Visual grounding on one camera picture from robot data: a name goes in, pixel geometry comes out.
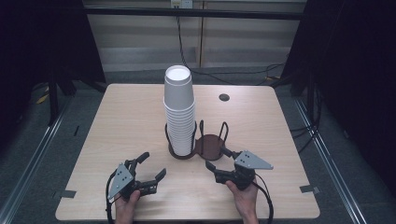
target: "stack of cups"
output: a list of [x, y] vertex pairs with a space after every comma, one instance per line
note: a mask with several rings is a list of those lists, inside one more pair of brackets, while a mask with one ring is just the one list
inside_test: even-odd
[[195, 130], [195, 100], [190, 70], [182, 65], [165, 72], [163, 104], [170, 144], [178, 156], [191, 154]]

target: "wall outlet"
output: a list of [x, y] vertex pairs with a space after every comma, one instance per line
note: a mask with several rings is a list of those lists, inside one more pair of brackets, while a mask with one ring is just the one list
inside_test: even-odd
[[181, 0], [182, 8], [192, 8], [192, 0]]
[[181, 8], [181, 0], [171, 0], [171, 8]]

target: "black curtain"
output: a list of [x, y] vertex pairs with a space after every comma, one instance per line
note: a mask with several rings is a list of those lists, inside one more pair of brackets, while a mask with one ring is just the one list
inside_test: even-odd
[[2, 149], [12, 136], [35, 84], [48, 82], [50, 76], [61, 87], [72, 79], [105, 82], [87, 16], [38, 10], [43, 7], [83, 7], [83, 4], [81, 0], [0, 3]]
[[308, 13], [329, 19], [302, 21], [284, 75], [298, 71], [297, 93], [312, 75], [327, 107], [396, 196], [396, 3], [322, 3], [307, 1]]

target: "wooden table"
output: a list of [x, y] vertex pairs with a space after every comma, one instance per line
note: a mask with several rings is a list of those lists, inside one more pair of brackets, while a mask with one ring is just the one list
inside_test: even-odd
[[[318, 217], [314, 194], [300, 190], [309, 182], [274, 90], [200, 85], [193, 90], [196, 120], [205, 121], [205, 133], [219, 134], [226, 121], [230, 127], [227, 148], [248, 149], [274, 165], [274, 170], [256, 172], [268, 186], [275, 218]], [[222, 93], [230, 96], [228, 102], [219, 99]], [[233, 195], [215, 182], [201, 157], [183, 161], [170, 155], [164, 125], [163, 85], [110, 85], [66, 187], [77, 193], [73, 199], [61, 199], [56, 217], [106, 220], [108, 177], [120, 162], [148, 151], [150, 157], [138, 164], [136, 179], [151, 180], [162, 168], [167, 174], [156, 194], [140, 199], [135, 220], [240, 219]], [[218, 169], [233, 170], [233, 160], [228, 157], [212, 163]], [[257, 212], [259, 218], [268, 218], [268, 204], [260, 192]]]

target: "electrical wire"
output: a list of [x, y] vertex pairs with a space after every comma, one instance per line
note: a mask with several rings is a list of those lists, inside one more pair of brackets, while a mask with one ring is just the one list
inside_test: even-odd
[[279, 66], [285, 65], [285, 63], [274, 63], [274, 64], [270, 64], [270, 65], [266, 66], [264, 70], [255, 71], [255, 72], [214, 72], [214, 73], [198, 72], [198, 71], [191, 69], [187, 65], [186, 59], [184, 57], [183, 42], [181, 40], [181, 31], [180, 31], [180, 17], [177, 17], [177, 30], [178, 30], [178, 43], [179, 43], [179, 51], [180, 51], [181, 61], [183, 62], [184, 66], [186, 66], [190, 71], [192, 71], [193, 73], [195, 73], [197, 75], [213, 77], [214, 79], [216, 79], [218, 81], [236, 86], [238, 84], [221, 79], [219, 77], [215, 77], [214, 75], [227, 75], [227, 74], [254, 75], [254, 74], [260, 74], [260, 73], [266, 73], [266, 77], [264, 78], [264, 81], [254, 84], [254, 86], [260, 86], [262, 83], [267, 81], [267, 79], [269, 78], [269, 71], [274, 70], [274, 69], [278, 68]]
[[312, 142], [312, 140], [314, 140], [314, 138], [318, 135], [318, 129], [319, 129], [321, 111], [322, 111], [322, 97], [318, 91], [318, 88], [316, 88], [316, 103], [317, 103], [317, 107], [318, 107], [318, 112], [317, 112], [318, 114], [317, 114], [317, 118], [315, 119], [314, 123], [311, 124], [310, 126], [306, 127], [306, 129], [303, 133], [293, 136], [293, 139], [296, 139], [296, 138], [304, 135], [304, 133], [308, 133], [310, 131], [313, 132], [311, 137], [308, 139], [308, 141], [303, 145], [302, 148], [300, 148], [298, 150], [298, 153], [303, 152], [309, 146], [309, 144]]
[[111, 205], [117, 200], [114, 200], [112, 203], [108, 199], [108, 187], [110, 186], [111, 179], [116, 175], [117, 170], [113, 172], [113, 174], [110, 175], [110, 177], [107, 180], [106, 184], [106, 213], [107, 213], [107, 221], [109, 224], [114, 224], [113, 216], [111, 216]]
[[269, 216], [268, 216], [267, 223], [268, 223], [268, 224], [271, 224], [271, 223], [273, 222], [273, 219], [274, 219], [274, 206], [273, 206], [273, 204], [272, 204], [270, 192], [268, 191], [267, 185], [265, 184], [265, 181], [262, 179], [262, 177], [259, 176], [258, 174], [256, 174], [256, 176], [258, 176], [259, 179], [262, 181], [262, 183], [263, 183], [264, 186], [265, 186], [265, 189], [263, 189], [260, 185], [256, 184], [255, 182], [251, 182], [251, 183], [252, 183], [256, 188], [258, 188], [258, 189], [264, 194], [265, 198], [267, 199], [268, 207], [269, 207], [269, 210], [270, 210], [270, 214], [269, 214]]
[[313, 128], [314, 126], [315, 126], [315, 125], [311, 124], [311, 125], [309, 125], [309, 126], [306, 126], [306, 127], [303, 127], [303, 128], [299, 128], [299, 129], [290, 129], [289, 131], [290, 131], [291, 133], [293, 133], [293, 132], [299, 132], [299, 131], [304, 131], [304, 130]]

